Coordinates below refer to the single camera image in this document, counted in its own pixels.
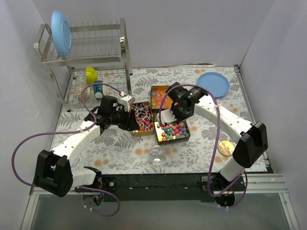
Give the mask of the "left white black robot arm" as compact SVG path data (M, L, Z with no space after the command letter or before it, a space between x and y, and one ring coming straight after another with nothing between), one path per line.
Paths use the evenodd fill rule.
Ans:
M120 99L104 96L99 106L84 118L78 132L68 137L54 149L43 150L36 161L34 185L58 197L65 196L75 187L89 188L96 192L102 186L101 172L90 166L73 170L71 164L94 139L110 126L126 131L139 129L135 110L131 108L134 97Z

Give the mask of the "tin of star candies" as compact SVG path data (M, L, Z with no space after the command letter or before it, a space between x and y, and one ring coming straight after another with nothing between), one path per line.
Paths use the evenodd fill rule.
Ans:
M153 115L155 135L159 145L188 141L191 134L187 122L159 123L157 114Z

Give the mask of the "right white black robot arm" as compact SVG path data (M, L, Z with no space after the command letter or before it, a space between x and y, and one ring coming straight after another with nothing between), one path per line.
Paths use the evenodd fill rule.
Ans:
M208 175L208 188L213 183L222 190L230 189L245 169L250 168L268 148L266 126L258 121L252 123L218 104L215 97L203 87L175 82L167 90L171 108L159 110L160 123L180 123L199 115L217 126L217 132L224 131L236 143L228 163L215 175Z

